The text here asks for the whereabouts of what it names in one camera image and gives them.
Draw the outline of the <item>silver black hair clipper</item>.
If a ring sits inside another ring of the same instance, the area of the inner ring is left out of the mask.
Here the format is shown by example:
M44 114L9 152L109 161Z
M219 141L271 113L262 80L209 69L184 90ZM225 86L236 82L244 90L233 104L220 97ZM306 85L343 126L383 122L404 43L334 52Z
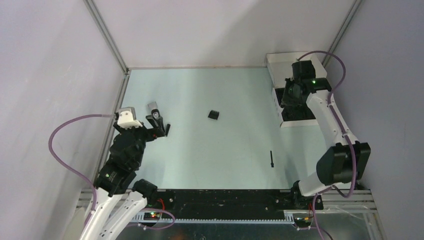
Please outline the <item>silver black hair clipper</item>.
M161 116L161 114L160 114L160 111L159 111L159 109L158 109L158 105L157 105L157 103L154 101L154 102L150 102L148 105L147 105L147 107L149 108L149 110L150 110L150 115L154 115L154 114L156 114L156 115L160 115ZM162 117L162 130L164 131L165 130L165 126L164 126L164 122L163 122L163 117Z

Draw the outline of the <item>small black cylinder attachment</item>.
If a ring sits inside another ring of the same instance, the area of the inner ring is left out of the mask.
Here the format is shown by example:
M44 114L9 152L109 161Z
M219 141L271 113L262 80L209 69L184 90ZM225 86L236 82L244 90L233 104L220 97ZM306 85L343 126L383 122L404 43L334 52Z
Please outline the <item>small black cylinder attachment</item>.
M164 127L164 136L165 136L165 137L167 137L167 136L168 136L169 131L170 131L170 128L171 128L171 124L170 124L170 123L168 123L168 124Z

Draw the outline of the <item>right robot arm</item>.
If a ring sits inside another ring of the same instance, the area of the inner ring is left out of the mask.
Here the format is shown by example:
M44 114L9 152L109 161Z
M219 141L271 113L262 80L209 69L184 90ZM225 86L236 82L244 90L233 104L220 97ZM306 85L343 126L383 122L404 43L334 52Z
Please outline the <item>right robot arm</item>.
M298 181L304 197L322 194L350 184L348 198L356 181L361 179L371 154L367 142L360 142L343 119L334 92L325 77L317 77L311 60L291 65L292 77L285 80L281 103L285 107L307 107L315 117L324 137L326 152L316 163L315 172Z

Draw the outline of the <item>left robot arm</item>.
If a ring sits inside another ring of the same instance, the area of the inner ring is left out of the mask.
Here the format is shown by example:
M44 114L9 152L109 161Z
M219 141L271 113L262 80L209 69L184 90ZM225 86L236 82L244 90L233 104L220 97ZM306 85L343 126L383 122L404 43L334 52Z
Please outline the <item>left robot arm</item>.
M109 148L109 157L94 182L92 208L88 223L82 230L82 240L114 240L130 220L142 209L158 203L158 188L141 179L134 183L127 199L113 211L140 169L148 142L166 137L170 124L164 125L157 110L146 119L153 125L146 128L130 110L117 112L114 128L118 131Z

